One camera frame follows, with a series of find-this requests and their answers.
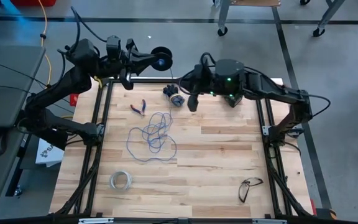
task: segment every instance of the pliers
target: pliers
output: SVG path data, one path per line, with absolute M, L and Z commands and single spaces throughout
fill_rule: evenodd
M 136 108 L 134 107 L 134 105 L 131 105 L 131 109 L 132 109 L 133 111 L 135 111 L 136 113 L 138 113 L 138 114 L 144 116 L 144 110 L 146 110 L 146 101 L 145 101 L 145 100 L 142 100 L 142 102 L 143 102 L 142 111 L 136 109 Z

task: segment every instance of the roll of tape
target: roll of tape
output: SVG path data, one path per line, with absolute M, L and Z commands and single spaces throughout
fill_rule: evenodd
M 125 184 L 125 186 L 121 187 L 121 188 L 117 188 L 115 185 L 115 180 L 119 175 L 126 175 L 127 176 L 127 183 Z M 128 188 L 131 186 L 132 183 L 132 177 L 131 175 L 123 170 L 117 171 L 115 172 L 111 177 L 110 177 L 110 187 L 112 189 L 116 189 L 116 190 L 128 190 Z

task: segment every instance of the table leg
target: table leg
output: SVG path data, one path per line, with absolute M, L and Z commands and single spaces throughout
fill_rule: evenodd
M 230 0 L 221 0 L 221 10 L 219 12 L 219 20 L 218 20 L 218 35 L 224 36 L 227 33 L 227 27 L 225 26 L 227 14 L 229 12 Z
M 335 15 L 336 11 L 342 6 L 345 0 L 335 0 L 328 7 L 328 10 L 324 13 L 323 18 L 321 18 L 318 23 L 317 29 L 313 31 L 313 37 L 319 37 L 326 32 L 326 25 L 329 20 Z

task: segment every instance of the floor stripe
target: floor stripe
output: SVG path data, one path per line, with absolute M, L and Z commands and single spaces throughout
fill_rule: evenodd
M 285 36 L 283 27 L 280 22 L 280 16 L 278 15 L 278 11 L 276 7 L 272 8 L 273 15 L 276 22 L 276 28 L 277 28 L 277 34 L 278 39 L 280 41 L 281 49 L 283 52 L 283 57 L 285 61 L 285 66 L 287 67 L 288 76 L 290 77 L 290 83 L 293 88 L 299 88 L 298 82 L 296 80 L 295 72 L 293 69 L 290 53 L 288 51 L 287 43 L 285 42 Z M 317 189 L 320 195 L 321 204 L 323 208 L 331 208 L 331 202 L 329 201 L 328 192 L 326 188 L 326 184 L 323 177 L 323 172 L 321 171 L 320 162 L 318 160 L 317 152 L 316 152 L 316 146 L 314 145 L 313 137 L 311 136 L 311 131 L 309 124 L 303 124 L 303 129 L 305 130 L 305 140 L 306 140 L 306 146 L 308 148 L 310 160 L 311 160 L 311 166 L 313 168 L 314 177 L 316 179 Z
M 18 21 L 27 20 L 31 22 L 43 22 L 43 17 L 27 17 L 27 16 L 0 16 L 0 21 Z M 197 23 L 197 24 L 214 24 L 218 23 L 218 19 L 134 19 L 134 18 L 82 18 L 84 22 L 144 22 L 144 23 Z M 48 17 L 50 22 L 75 22 L 74 17 Z M 296 25 L 317 25 L 317 20 L 282 20 L 281 24 Z M 275 24 L 273 19 L 227 19 L 227 24 Z M 330 25 L 358 25 L 358 21 L 329 21 Z

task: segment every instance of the gray desk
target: gray desk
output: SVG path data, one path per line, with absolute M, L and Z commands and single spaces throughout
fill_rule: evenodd
M 0 46 L 0 64 L 34 77 L 44 53 L 45 49 L 41 47 Z M 14 86 L 28 91 L 31 84 L 30 78 L 0 67 L 0 85 Z M 16 119 L 26 96 L 27 93 L 23 91 L 0 88 L 0 126 L 6 126 L 6 123 Z M 8 147 L 0 156 L 0 194 L 19 151 L 22 138 L 23 134 L 15 128 L 11 128 L 8 132 Z

